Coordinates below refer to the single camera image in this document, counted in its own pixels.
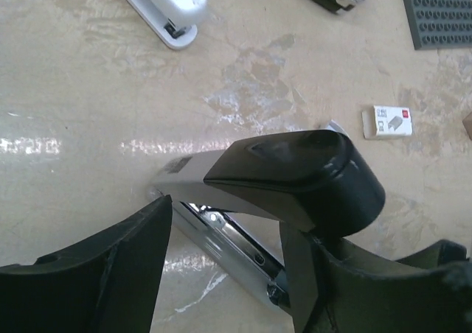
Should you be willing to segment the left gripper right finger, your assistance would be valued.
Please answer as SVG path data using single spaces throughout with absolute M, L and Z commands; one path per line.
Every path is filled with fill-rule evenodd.
M 470 332 L 471 260 L 439 240 L 389 260 L 347 239 L 318 239 L 280 224 L 296 332 Z

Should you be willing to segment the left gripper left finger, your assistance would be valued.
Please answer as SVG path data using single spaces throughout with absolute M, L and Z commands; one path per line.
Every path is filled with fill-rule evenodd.
M 1 268 L 2 332 L 149 332 L 170 239 L 170 196 L 95 235 Z

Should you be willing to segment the black and silver stapler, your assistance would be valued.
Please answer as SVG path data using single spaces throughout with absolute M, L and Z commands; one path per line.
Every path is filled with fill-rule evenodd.
M 280 312 L 290 309 L 282 258 L 236 214 L 342 238 L 369 226 L 386 199 L 364 158 L 335 125 L 241 139 L 225 150 L 175 158 L 158 171 L 147 195 L 170 196 L 174 225 L 255 298 Z

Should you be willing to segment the white staples box sleeve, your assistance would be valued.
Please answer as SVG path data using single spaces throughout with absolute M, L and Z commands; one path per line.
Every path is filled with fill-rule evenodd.
M 373 105 L 361 117 L 367 140 L 398 139 L 413 134 L 412 115 L 406 107 Z

